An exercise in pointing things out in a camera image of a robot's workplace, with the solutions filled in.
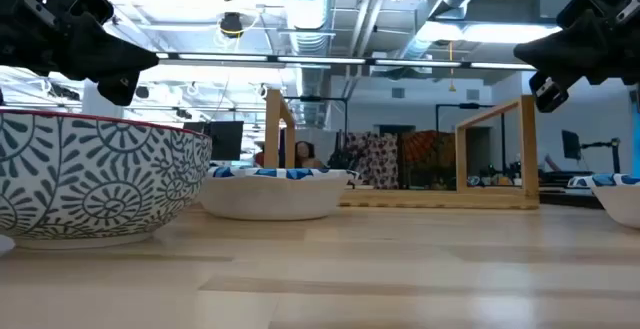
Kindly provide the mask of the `black ceiling dome device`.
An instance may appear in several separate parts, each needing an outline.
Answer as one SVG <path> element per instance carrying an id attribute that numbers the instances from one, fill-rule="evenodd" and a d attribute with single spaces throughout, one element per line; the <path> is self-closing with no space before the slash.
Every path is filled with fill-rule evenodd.
<path id="1" fill-rule="evenodd" d="M 239 38 L 243 35 L 244 26 L 239 12 L 225 12 L 219 23 L 219 31 L 226 38 Z"/>

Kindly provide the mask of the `large black monitor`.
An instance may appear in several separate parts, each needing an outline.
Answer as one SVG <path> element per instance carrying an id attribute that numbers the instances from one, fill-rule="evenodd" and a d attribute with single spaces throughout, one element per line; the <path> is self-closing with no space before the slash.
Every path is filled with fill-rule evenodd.
<path id="1" fill-rule="evenodd" d="M 237 161 L 240 159 L 243 127 L 243 121 L 215 121 L 209 124 L 212 160 Z"/>

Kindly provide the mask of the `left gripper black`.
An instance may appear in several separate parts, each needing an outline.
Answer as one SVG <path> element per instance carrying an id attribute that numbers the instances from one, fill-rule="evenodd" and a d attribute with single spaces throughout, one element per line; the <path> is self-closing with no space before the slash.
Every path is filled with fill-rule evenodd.
<path id="1" fill-rule="evenodd" d="M 89 79 L 115 105 L 129 105 L 141 71 L 158 64 L 155 53 L 112 36 L 108 0 L 19 0 L 19 52 L 23 66 L 44 76 L 56 71 Z"/>

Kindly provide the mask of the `wooden slatted shelf rack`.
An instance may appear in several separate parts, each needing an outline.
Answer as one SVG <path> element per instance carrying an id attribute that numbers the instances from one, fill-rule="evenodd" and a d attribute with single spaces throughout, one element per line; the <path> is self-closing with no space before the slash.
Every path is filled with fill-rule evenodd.
<path id="1" fill-rule="evenodd" d="M 520 127 L 522 184 L 519 186 L 471 187 L 467 184 L 466 130 L 499 114 L 517 109 Z M 280 124 L 286 124 L 285 166 L 294 166 L 295 120 L 278 90 L 266 94 L 266 144 L 264 164 L 278 166 Z M 535 210 L 539 207 L 539 177 L 535 128 L 535 100 L 530 95 L 492 107 L 459 123 L 455 128 L 456 189 L 434 190 L 376 190 L 348 189 L 339 204 L 345 207 L 389 208 L 454 208 Z"/>

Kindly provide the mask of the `white red floral cloth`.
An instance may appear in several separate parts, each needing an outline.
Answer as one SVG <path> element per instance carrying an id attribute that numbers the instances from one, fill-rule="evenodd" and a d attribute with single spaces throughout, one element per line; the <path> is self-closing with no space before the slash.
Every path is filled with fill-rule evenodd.
<path id="1" fill-rule="evenodd" d="M 375 189 L 397 189 L 398 137 L 395 134 L 373 132 L 349 133 L 348 152 L 356 159 L 354 171 L 364 185 Z"/>

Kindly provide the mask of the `white pillar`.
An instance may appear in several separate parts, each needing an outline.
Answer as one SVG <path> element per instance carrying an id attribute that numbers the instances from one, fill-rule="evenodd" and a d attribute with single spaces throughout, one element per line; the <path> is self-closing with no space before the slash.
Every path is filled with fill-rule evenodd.
<path id="1" fill-rule="evenodd" d="M 86 115 L 123 118 L 124 108 L 104 98 L 97 89 L 97 84 L 89 79 L 83 81 L 81 112 Z"/>

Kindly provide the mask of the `blue panel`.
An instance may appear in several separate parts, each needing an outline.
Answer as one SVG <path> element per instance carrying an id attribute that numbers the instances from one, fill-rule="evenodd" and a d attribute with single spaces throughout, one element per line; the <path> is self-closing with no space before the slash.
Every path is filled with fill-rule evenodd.
<path id="1" fill-rule="evenodd" d="M 632 174 L 640 177 L 640 83 L 631 92 L 632 102 Z"/>

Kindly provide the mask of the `silver ribbed ceiling duct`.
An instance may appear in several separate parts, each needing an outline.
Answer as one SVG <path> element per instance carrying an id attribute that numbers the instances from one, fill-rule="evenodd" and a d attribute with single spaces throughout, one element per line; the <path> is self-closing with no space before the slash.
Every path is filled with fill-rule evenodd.
<path id="1" fill-rule="evenodd" d="M 325 57 L 329 51 L 329 37 L 315 32 L 329 26 L 331 0 L 285 0 L 287 26 L 297 33 L 290 34 L 291 50 L 296 56 Z M 324 69 L 299 68 L 297 91 L 299 96 L 328 96 Z M 320 128 L 325 124 L 327 104 L 301 104 L 301 123 L 307 127 Z"/>

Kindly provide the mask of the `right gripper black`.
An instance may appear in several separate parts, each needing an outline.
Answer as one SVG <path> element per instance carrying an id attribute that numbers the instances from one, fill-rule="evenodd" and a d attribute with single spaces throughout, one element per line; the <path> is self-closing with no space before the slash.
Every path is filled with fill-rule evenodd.
<path id="1" fill-rule="evenodd" d="M 529 80 L 537 109 L 550 113 L 569 99 L 569 90 L 584 79 L 600 85 L 610 54 L 620 0 L 570 0 L 558 14 L 560 30 L 517 44 L 514 56 L 537 72 Z"/>

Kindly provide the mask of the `gray patterned bowl red inside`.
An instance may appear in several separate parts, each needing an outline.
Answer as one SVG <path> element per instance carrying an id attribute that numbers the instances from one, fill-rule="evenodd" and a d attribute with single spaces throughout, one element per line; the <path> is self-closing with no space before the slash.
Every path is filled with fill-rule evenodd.
<path id="1" fill-rule="evenodd" d="M 0 109 L 0 235 L 34 249 L 145 240 L 194 202 L 211 150 L 186 129 Z"/>

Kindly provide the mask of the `black tube stand frame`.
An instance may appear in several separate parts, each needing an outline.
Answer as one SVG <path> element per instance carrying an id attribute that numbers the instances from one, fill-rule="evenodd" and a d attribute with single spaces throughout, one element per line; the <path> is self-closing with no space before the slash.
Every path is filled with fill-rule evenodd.
<path id="1" fill-rule="evenodd" d="M 341 128 L 344 134 L 349 131 L 349 100 L 345 97 L 323 97 L 317 95 L 306 96 L 285 96 L 285 101 L 290 104 L 291 102 L 298 102 L 300 105 L 320 105 L 321 103 L 333 103 L 338 102 L 342 104 L 343 113 L 343 127 Z"/>
<path id="2" fill-rule="evenodd" d="M 495 105 L 483 105 L 474 102 L 460 103 L 460 104 L 436 104 L 435 105 L 435 131 L 439 135 L 440 133 L 440 109 L 441 108 L 457 108 L 460 110 L 478 110 L 481 108 L 492 108 Z"/>

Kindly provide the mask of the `person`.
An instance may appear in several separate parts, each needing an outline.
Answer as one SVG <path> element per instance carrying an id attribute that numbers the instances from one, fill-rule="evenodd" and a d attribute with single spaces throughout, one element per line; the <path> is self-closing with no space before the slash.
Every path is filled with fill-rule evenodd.
<path id="1" fill-rule="evenodd" d="M 316 157 L 315 146 L 307 141 L 295 144 L 295 167 L 323 169 L 325 165 Z"/>

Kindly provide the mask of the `black bar with light strips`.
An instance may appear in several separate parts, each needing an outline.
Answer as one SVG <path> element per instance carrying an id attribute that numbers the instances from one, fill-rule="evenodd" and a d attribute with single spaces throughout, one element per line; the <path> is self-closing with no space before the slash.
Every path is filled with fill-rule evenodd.
<path id="1" fill-rule="evenodd" d="M 206 62 L 237 62 L 237 63 L 286 63 L 286 64 L 316 64 L 316 65 L 358 65 L 358 66 L 387 66 L 387 67 L 417 67 L 417 68 L 451 68 L 451 69 L 483 69 L 483 70 L 514 70 L 534 71 L 529 64 L 473 62 L 473 61 L 439 61 L 439 60 L 404 60 L 356 57 L 318 57 L 318 56 L 282 56 L 266 54 L 215 54 L 215 53 L 178 53 L 158 52 L 160 60 L 178 61 L 206 61 Z"/>

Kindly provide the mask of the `black monitor on arm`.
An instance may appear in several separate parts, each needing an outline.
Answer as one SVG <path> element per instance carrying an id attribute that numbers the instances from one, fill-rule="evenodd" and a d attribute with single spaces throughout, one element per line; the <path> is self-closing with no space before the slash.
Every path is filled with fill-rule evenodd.
<path id="1" fill-rule="evenodd" d="M 568 130 L 561 131 L 564 157 L 579 161 L 581 159 L 581 144 L 577 133 Z"/>

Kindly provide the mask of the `orange patterned cloth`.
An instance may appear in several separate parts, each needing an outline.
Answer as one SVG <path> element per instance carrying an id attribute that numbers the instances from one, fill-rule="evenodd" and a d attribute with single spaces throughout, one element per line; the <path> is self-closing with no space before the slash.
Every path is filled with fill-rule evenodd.
<path id="1" fill-rule="evenodd" d="M 455 135 L 435 130 L 401 135 L 403 182 L 412 190 L 455 190 Z"/>

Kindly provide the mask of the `black aluminium table frame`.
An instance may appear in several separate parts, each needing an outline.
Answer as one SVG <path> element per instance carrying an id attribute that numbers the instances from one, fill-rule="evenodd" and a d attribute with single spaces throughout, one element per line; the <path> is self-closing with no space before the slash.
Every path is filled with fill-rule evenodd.
<path id="1" fill-rule="evenodd" d="M 566 192 L 566 191 L 541 191 L 539 194 L 541 204 L 559 205 L 567 207 L 579 207 L 603 210 L 604 207 L 597 197 L 590 191 Z"/>

